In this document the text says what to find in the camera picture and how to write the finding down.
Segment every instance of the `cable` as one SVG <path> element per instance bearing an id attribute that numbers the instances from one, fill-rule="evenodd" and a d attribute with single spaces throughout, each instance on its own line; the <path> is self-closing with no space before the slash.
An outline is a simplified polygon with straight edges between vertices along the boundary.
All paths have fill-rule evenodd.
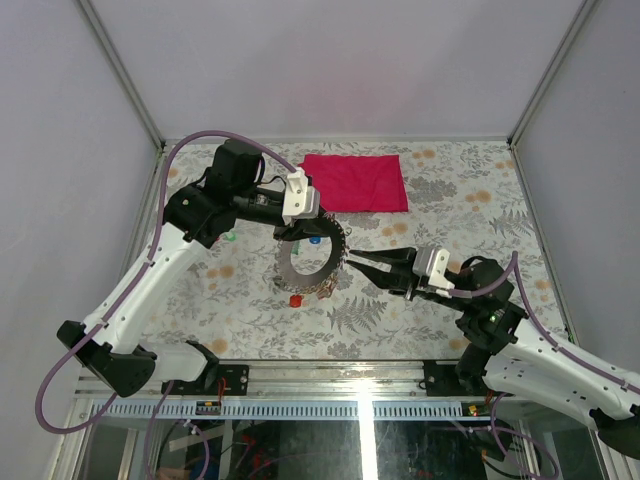
<path id="1" fill-rule="evenodd" d="M 544 328 L 544 325 L 542 325 L 542 323 L 540 323 L 540 321 L 538 320 L 538 317 L 536 317 L 536 314 L 533 312 L 533 308 L 531 308 L 531 304 L 529 303 L 529 299 L 527 298 L 527 294 L 526 294 L 526 292 L 524 290 L 524 284 L 522 282 L 522 277 L 520 275 L 520 268 L 518 267 L 517 262 L 516 262 L 516 266 L 515 266 L 515 274 L 516 274 L 516 282 L 518 284 L 518 290 L 520 290 L 520 296 L 522 297 L 522 303 L 524 303 L 525 309 L 527 310 L 527 313 L 529 314 L 529 317 L 531 318 L 531 321 L 535 325 L 536 329 L 540 332 L 540 335 L 542 335 L 544 337 L 544 339 L 547 340 L 547 342 L 549 342 L 551 345 L 553 345 L 553 348 L 558 350 L 565 357 L 573 360 L 575 363 L 577 363 L 581 367 L 586 368 L 590 372 L 593 372 L 596 375 L 599 375 L 599 376 L 601 376 L 603 378 L 606 378 L 607 380 L 609 380 L 609 381 L 611 381 L 611 382 L 613 382 L 613 383 L 615 383 L 617 385 L 620 385 L 620 387 L 622 387 L 622 388 L 626 388 L 627 390 L 630 390 L 633 393 L 636 393 L 636 394 L 640 395 L 640 388 L 639 387 L 637 387 L 635 385 L 630 385 L 626 381 L 616 377 L 615 375 L 611 375 L 609 372 L 605 372 L 604 370 L 602 370 L 602 369 L 596 367 L 595 365 L 592 365 L 589 362 L 581 359 L 577 355 L 573 354 L 572 352 L 570 352 L 569 350 L 567 350 L 566 348 L 561 346 L 549 334 L 549 332 L 547 332 L 547 329 Z"/>
<path id="2" fill-rule="evenodd" d="M 282 183 L 284 183 L 285 186 L 287 185 L 287 181 L 284 178 L 282 178 L 280 175 L 274 175 L 271 180 L 269 180 L 268 182 L 261 183 L 260 185 L 269 185 L 275 182 L 276 180 L 282 180 Z"/>
<path id="3" fill-rule="evenodd" d="M 493 465 L 491 462 L 489 462 L 485 458 L 482 459 L 482 463 L 484 463 L 487 467 L 489 467 L 491 470 L 496 472 L 498 475 L 502 475 L 505 478 L 514 478 L 516 480 L 522 480 L 523 478 L 526 478 L 522 475 L 514 475 L 512 473 L 503 472 L 502 470 L 500 470 L 498 467 Z"/>
<path id="4" fill-rule="evenodd" d="M 151 468 L 149 467 L 149 449 L 151 448 L 151 432 L 153 431 L 153 426 L 156 423 L 156 415 L 158 415 L 158 412 L 160 411 L 160 407 L 162 406 L 164 401 L 167 399 L 167 396 L 169 395 L 169 392 L 171 392 L 172 388 L 173 388 L 173 380 L 171 380 L 167 384 L 167 388 L 162 394 L 162 398 L 160 398 L 160 401 L 158 402 L 158 404 L 153 408 L 153 412 L 151 413 L 151 418 L 149 419 L 149 423 L 147 424 L 147 433 L 144 437 L 144 448 L 143 448 L 142 458 L 144 462 L 144 468 L 147 472 L 148 480 L 155 480 L 156 478 L 153 472 L 151 472 Z M 188 420 L 184 421 L 184 425 L 185 426 L 189 425 L 193 429 L 193 431 L 196 432 L 200 436 L 200 438 L 202 438 L 202 443 L 204 444 L 204 465 L 202 466 L 202 472 L 200 472 L 200 476 L 197 478 L 197 480 L 203 480 L 205 474 L 207 473 L 207 469 L 209 468 L 209 460 L 210 460 L 209 440 L 207 439 L 205 434 L 202 432 L 202 430 L 200 430 L 196 425 L 190 423 Z"/>
<path id="5" fill-rule="evenodd" d="M 169 169 L 171 168 L 171 164 L 175 159 L 177 153 L 187 144 L 197 140 L 202 137 L 224 137 L 231 138 L 233 140 L 237 140 L 239 142 L 243 142 L 247 145 L 250 145 L 261 152 L 269 155 L 271 158 L 279 162 L 284 168 L 289 170 L 290 172 L 295 172 L 296 169 L 289 162 L 287 162 L 284 157 L 278 155 L 270 148 L 265 147 L 264 145 L 259 144 L 258 142 L 251 140 L 242 135 L 238 135 L 237 133 L 225 132 L 223 130 L 203 130 L 201 132 L 192 133 L 191 135 L 180 140 L 174 147 L 171 149 L 171 152 L 167 156 L 167 160 L 165 161 L 164 166 L 162 167 L 162 173 L 160 176 L 160 192 L 158 195 L 158 216 L 156 219 L 156 225 L 153 232 L 153 239 L 151 241 L 151 248 L 149 249 L 149 253 L 147 254 L 147 260 L 149 262 L 145 262 L 140 270 L 133 277 L 129 285 L 125 287 L 122 293 L 116 298 L 115 302 L 107 309 L 104 316 L 102 317 L 102 323 L 94 326 L 89 332 L 78 342 L 76 343 L 65 355 L 62 356 L 60 360 L 58 360 L 55 365 L 49 370 L 49 372 L 45 375 L 42 384 L 38 388 L 38 393 L 36 394 L 35 401 L 35 415 L 36 420 L 40 424 L 40 426 L 50 432 L 56 434 L 67 434 L 73 433 L 82 430 L 83 428 L 88 427 L 89 425 L 94 424 L 98 421 L 102 415 L 109 409 L 111 404 L 117 398 L 117 394 L 114 392 L 111 397 L 107 400 L 107 403 L 91 418 L 89 418 L 86 422 L 83 422 L 79 425 L 75 425 L 73 427 L 60 428 L 50 424 L 47 419 L 44 417 L 43 412 L 43 403 L 44 403 L 44 395 L 53 380 L 53 377 L 60 371 L 60 369 L 67 363 L 76 353 L 80 351 L 82 347 L 84 347 L 87 343 L 91 341 L 93 337 L 95 337 L 98 332 L 109 322 L 113 314 L 120 308 L 122 303 L 126 300 L 126 298 L 131 294 L 131 292 L 135 289 L 135 287 L 140 283 L 142 277 L 145 275 L 147 270 L 149 269 L 151 263 L 153 262 L 153 257 L 156 254 L 156 250 L 158 249 L 158 244 L 160 243 L 160 234 L 162 232 L 163 225 L 163 215 L 164 215 L 164 202 L 165 197 L 167 195 L 167 180 L 169 178 Z"/>
<path id="6" fill-rule="evenodd" d="M 260 173 L 258 173 L 258 179 L 255 181 L 255 185 L 260 185 L 262 183 L 262 179 L 264 178 L 264 171 L 266 170 L 267 165 L 264 161 L 263 157 L 260 157 Z"/>
<path id="7" fill-rule="evenodd" d="M 222 377 L 218 380 L 218 405 L 220 413 L 222 413 L 222 398 L 224 397 L 224 391 L 227 389 L 227 379 Z"/>
<path id="8" fill-rule="evenodd" d="M 505 458 L 509 461 L 509 463 L 514 465 L 524 475 L 529 475 L 531 478 L 534 478 L 536 480 L 556 480 L 560 476 L 560 467 L 558 466 L 556 459 L 553 458 L 553 455 L 551 455 L 551 452 L 549 452 L 549 450 L 547 450 L 547 448 L 542 443 L 538 442 L 535 438 L 530 437 L 529 435 L 525 435 L 522 432 L 518 432 L 516 430 L 512 430 L 510 428 L 505 428 L 505 427 L 496 427 L 496 419 L 497 419 L 496 411 L 497 411 L 498 403 L 500 403 L 500 400 L 502 400 L 505 395 L 506 393 L 501 393 L 500 395 L 498 395 L 498 398 L 496 398 L 495 402 L 493 402 L 493 407 L 491 408 L 491 416 L 489 417 L 489 421 L 491 423 L 491 434 L 493 435 L 493 438 L 495 439 L 496 444 L 498 445 L 498 448 L 503 453 Z M 527 471 L 527 469 L 522 465 L 520 465 L 520 463 L 518 463 L 518 460 L 515 459 L 506 448 L 504 448 L 502 441 L 500 441 L 500 435 L 499 435 L 500 432 L 505 432 L 505 433 L 509 433 L 512 436 L 520 437 L 528 442 L 531 442 L 533 445 L 535 445 L 539 449 L 539 451 L 544 453 L 546 457 L 551 461 L 551 465 L 553 465 L 553 472 L 554 472 L 553 475 L 551 477 L 545 477 L 543 475 L 538 475 L 537 473 Z"/>
<path id="9" fill-rule="evenodd" d="M 638 387 L 636 385 L 631 385 L 631 384 L 627 383 L 625 380 L 622 380 L 622 379 L 616 377 L 615 375 L 612 375 L 609 372 L 606 372 L 606 371 L 596 367 L 595 365 L 592 365 L 591 363 L 587 362 L 586 360 L 581 359 L 580 357 L 578 357 L 574 353 L 570 352 L 569 350 L 567 350 L 566 348 L 561 346 L 556 340 L 554 340 L 554 338 L 550 335 L 550 333 L 547 331 L 547 329 L 544 327 L 544 325 L 542 325 L 542 323 L 540 323 L 540 321 L 538 320 L 538 317 L 536 317 L 536 314 L 533 311 L 533 308 L 531 307 L 531 304 L 529 303 L 529 299 L 527 298 L 527 293 L 525 292 L 525 289 L 524 289 L 524 283 L 522 282 L 522 276 L 520 275 L 520 267 L 518 265 L 518 252 L 517 251 L 514 251 L 512 253 L 511 261 L 509 262 L 509 265 L 505 269 L 504 273 L 495 282 L 493 282 L 491 285 L 488 285 L 487 287 L 480 288 L 478 290 L 456 290 L 456 289 L 453 289 L 453 290 L 449 290 L 449 294 L 452 297 L 458 297 L 458 298 L 474 298 L 474 297 L 479 297 L 479 296 L 482 296 L 482 295 L 486 295 L 487 293 L 492 292 L 497 287 L 502 285 L 502 283 L 505 282 L 505 280 L 511 274 L 512 271 L 515 273 L 516 283 L 518 284 L 518 290 L 520 291 L 520 296 L 522 297 L 522 303 L 525 306 L 525 309 L 527 311 L 527 314 L 529 315 L 529 318 L 531 319 L 531 321 L 533 322 L 534 326 L 536 327 L 536 330 L 538 330 L 540 332 L 540 335 L 542 335 L 542 337 L 544 337 L 544 339 L 547 340 L 553 346 L 553 348 L 558 350 L 565 357 L 569 358 L 570 360 L 573 360 L 575 363 L 577 363 L 581 367 L 586 368 L 590 372 L 595 373 L 596 375 L 599 375 L 600 377 L 606 378 L 607 380 L 615 383 L 616 385 L 619 385 L 622 388 L 626 388 L 627 390 L 630 390 L 630 391 L 640 395 L 640 387 Z"/>

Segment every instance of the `red cloth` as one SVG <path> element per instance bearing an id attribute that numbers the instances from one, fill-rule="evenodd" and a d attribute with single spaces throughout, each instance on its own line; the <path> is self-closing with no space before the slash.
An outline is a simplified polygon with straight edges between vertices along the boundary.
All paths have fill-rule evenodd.
<path id="1" fill-rule="evenodd" d="M 300 165 L 328 212 L 407 212 L 398 155 L 343 157 L 309 154 Z"/>

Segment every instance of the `floral tablecloth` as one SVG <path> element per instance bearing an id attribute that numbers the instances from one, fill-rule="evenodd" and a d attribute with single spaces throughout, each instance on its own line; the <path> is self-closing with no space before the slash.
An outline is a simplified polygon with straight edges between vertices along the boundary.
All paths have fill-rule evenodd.
<path id="1" fill-rule="evenodd" d="M 398 154 L 409 197 L 408 213 L 337 214 L 352 249 L 441 245 L 457 270 L 472 255 L 506 265 L 520 252 L 532 305 L 547 327 L 564 335 L 540 247 L 506 144 L 503 142 L 345 142 L 269 145 L 291 163 L 307 153 Z M 215 145 L 187 146 L 170 171 L 169 191 L 198 178 Z M 267 161 L 265 179 L 283 173 Z M 149 341 L 189 338 L 222 358 L 425 359 L 457 358 L 467 340 L 456 328 L 459 313 L 417 299 L 406 302 L 378 290 L 345 266 L 327 299 L 291 293 L 273 283 L 277 243 L 272 227 L 239 220 L 179 279 L 158 306 L 144 336 Z M 316 268 L 326 241 L 300 242 L 293 264 Z"/>

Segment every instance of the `white wall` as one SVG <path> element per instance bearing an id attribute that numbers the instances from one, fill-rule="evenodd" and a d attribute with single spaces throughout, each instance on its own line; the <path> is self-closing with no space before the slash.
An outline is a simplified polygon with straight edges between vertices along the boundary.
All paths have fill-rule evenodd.
<path id="1" fill-rule="evenodd" d="M 57 440 L 33 413 L 56 330 L 115 285 L 154 151 L 70 0 L 0 3 L 0 65 L 0 468 L 33 480 Z M 77 370 L 47 396 L 58 425 Z"/>
<path id="2" fill-rule="evenodd" d="M 578 337 L 640 371 L 640 3 L 602 2 L 519 151 Z"/>
<path id="3" fill-rule="evenodd" d="M 94 0 L 162 133 L 505 136 L 581 0 Z"/>

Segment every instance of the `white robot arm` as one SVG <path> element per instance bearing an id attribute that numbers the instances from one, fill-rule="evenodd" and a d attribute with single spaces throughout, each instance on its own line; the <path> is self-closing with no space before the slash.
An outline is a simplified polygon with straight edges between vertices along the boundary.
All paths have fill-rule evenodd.
<path id="1" fill-rule="evenodd" d="M 509 302 L 511 269 L 521 285 L 517 254 L 507 271 L 478 256 L 464 262 L 460 273 L 447 270 L 449 252 L 438 247 L 349 254 L 391 265 L 382 271 L 347 261 L 379 288 L 462 312 L 456 325 L 471 343 L 455 373 L 468 392 L 494 390 L 533 400 L 597 430 L 604 443 L 640 459 L 640 375 L 552 337 L 535 318 L 522 288 L 528 311 Z"/>
<path id="2" fill-rule="evenodd" d="M 181 381 L 206 391 L 214 385 L 218 359 L 195 341 L 144 344 L 140 337 L 158 303 L 176 280 L 206 255 L 236 219 L 275 227 L 277 240 L 326 236 L 320 195 L 302 169 L 284 178 L 283 191 L 256 182 L 264 159 L 250 145 L 229 140 L 216 150 L 203 177 L 176 192 L 164 209 L 164 225 L 152 259 L 142 252 L 109 297 L 84 322 L 66 321 L 58 338 L 67 348 L 86 342 L 76 357 L 121 397 L 139 391 L 149 380 Z M 146 271 L 136 282 L 132 280 Z M 115 308 L 110 321 L 103 318 Z M 87 341 L 88 332 L 102 324 Z"/>

